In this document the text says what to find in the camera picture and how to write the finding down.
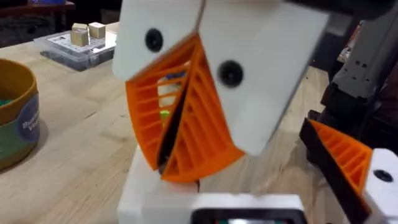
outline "small wooden cube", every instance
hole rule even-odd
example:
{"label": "small wooden cube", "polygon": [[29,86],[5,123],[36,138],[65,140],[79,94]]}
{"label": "small wooden cube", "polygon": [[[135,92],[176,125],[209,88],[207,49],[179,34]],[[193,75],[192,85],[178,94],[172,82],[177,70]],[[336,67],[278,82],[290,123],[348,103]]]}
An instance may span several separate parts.
{"label": "small wooden cube", "polygon": [[88,28],[90,30],[90,37],[94,37],[96,39],[105,38],[106,27],[104,24],[92,22],[91,24],[88,24]]}
{"label": "small wooden cube", "polygon": [[74,23],[73,26],[72,26],[72,30],[78,30],[78,29],[87,30],[87,25],[86,24]]}
{"label": "small wooden cube", "polygon": [[88,45],[88,31],[84,29],[70,31],[70,42],[80,47]]}

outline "clear plastic box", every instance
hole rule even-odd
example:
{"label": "clear plastic box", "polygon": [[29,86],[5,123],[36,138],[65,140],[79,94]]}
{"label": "clear plastic box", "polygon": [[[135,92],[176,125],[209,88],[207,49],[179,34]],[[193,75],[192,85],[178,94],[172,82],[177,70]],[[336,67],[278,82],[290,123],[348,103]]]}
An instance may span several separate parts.
{"label": "clear plastic box", "polygon": [[89,39],[84,47],[70,43],[70,31],[34,39],[36,48],[44,57],[66,65],[77,71],[84,71],[113,58],[116,34],[106,31],[104,39]]}

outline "cylindrical container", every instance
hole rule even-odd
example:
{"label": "cylindrical container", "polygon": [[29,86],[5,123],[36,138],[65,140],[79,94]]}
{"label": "cylindrical container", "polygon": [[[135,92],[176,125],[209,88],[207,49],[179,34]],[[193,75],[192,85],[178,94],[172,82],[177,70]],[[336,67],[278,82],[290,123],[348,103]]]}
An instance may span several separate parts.
{"label": "cylindrical container", "polygon": [[0,59],[0,170],[23,160],[39,141],[39,94],[32,71]]}

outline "wooden table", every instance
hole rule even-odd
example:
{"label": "wooden table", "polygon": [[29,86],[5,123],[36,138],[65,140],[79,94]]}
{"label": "wooden table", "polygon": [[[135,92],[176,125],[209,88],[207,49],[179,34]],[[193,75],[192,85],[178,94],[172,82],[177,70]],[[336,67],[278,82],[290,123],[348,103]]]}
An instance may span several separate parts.
{"label": "wooden table", "polygon": [[[116,224],[116,206],[137,143],[124,83],[112,75],[112,62],[75,72],[40,56],[31,42],[0,49],[0,57],[36,74],[41,117],[37,149],[0,174],[0,223]],[[308,110],[322,110],[326,85],[327,75],[309,68],[269,150],[206,178],[201,190],[299,194],[309,222],[324,223],[314,210],[314,203],[325,198],[317,197],[321,175],[308,165],[298,132]]]}

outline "green object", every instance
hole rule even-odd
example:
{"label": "green object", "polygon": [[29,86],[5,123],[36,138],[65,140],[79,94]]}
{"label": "green object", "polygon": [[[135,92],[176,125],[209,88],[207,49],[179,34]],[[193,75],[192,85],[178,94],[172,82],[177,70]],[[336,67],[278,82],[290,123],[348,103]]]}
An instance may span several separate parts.
{"label": "green object", "polygon": [[160,111],[160,118],[166,119],[170,115],[170,111],[168,110],[162,110]]}
{"label": "green object", "polygon": [[12,100],[0,100],[0,106],[10,103]]}

